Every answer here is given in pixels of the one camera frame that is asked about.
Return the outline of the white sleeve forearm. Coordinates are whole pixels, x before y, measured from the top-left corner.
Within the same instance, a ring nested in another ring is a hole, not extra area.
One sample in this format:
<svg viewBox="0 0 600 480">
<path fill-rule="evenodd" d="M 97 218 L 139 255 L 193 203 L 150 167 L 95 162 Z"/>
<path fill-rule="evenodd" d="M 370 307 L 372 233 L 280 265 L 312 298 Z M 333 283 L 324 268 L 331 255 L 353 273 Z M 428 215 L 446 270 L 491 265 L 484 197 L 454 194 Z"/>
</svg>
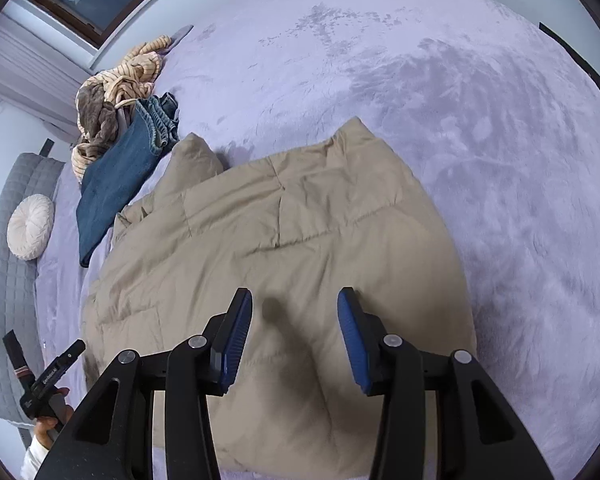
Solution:
<svg viewBox="0 0 600 480">
<path fill-rule="evenodd" d="M 21 480 L 34 480 L 47 454 L 48 449 L 44 448 L 37 437 L 33 437 L 31 444 L 24 453 L 19 478 Z"/>
</svg>

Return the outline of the person's left hand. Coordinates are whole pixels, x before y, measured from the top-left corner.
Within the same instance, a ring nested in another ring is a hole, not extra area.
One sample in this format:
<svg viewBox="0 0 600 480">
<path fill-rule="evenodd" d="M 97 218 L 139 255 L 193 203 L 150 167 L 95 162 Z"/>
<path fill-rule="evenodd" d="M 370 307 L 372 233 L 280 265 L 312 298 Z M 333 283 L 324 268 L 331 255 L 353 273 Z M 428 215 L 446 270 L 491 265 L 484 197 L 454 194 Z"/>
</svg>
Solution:
<svg viewBox="0 0 600 480">
<path fill-rule="evenodd" d="M 35 439 L 38 440 L 38 443 L 42 445 L 43 448 L 49 450 L 53 446 L 54 439 L 50 436 L 50 432 L 56 429 L 58 422 L 62 422 L 63 424 L 68 422 L 72 417 L 73 412 L 73 407 L 70 404 L 66 404 L 64 414 L 60 416 L 59 420 L 55 417 L 46 416 L 39 417 L 36 420 L 33 433 Z"/>
</svg>

